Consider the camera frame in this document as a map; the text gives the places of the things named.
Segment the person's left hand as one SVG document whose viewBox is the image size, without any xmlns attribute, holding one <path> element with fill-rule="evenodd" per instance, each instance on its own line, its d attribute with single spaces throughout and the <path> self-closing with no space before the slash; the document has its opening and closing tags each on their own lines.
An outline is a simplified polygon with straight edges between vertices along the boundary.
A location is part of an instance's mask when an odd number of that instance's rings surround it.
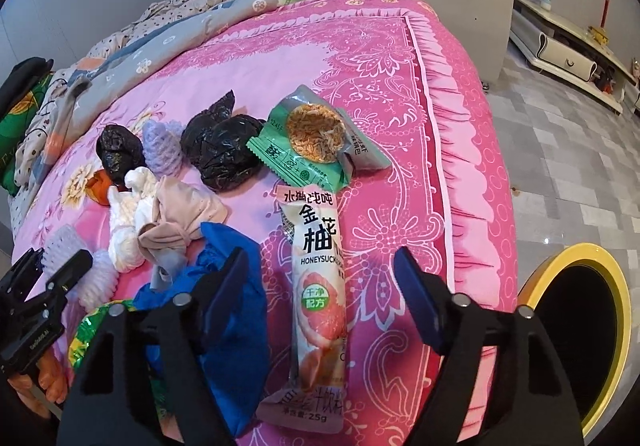
<svg viewBox="0 0 640 446">
<path fill-rule="evenodd" d="M 37 385 L 43 390 L 44 397 L 49 404 L 62 404 L 68 394 L 68 385 L 62 365 L 55 357 L 52 350 L 44 353 L 37 362 Z M 27 374 L 15 374 L 8 380 L 9 385 L 17 392 L 23 404 L 38 417 L 50 419 L 52 417 L 49 407 L 41 403 L 32 392 L 34 381 Z"/>
</svg>

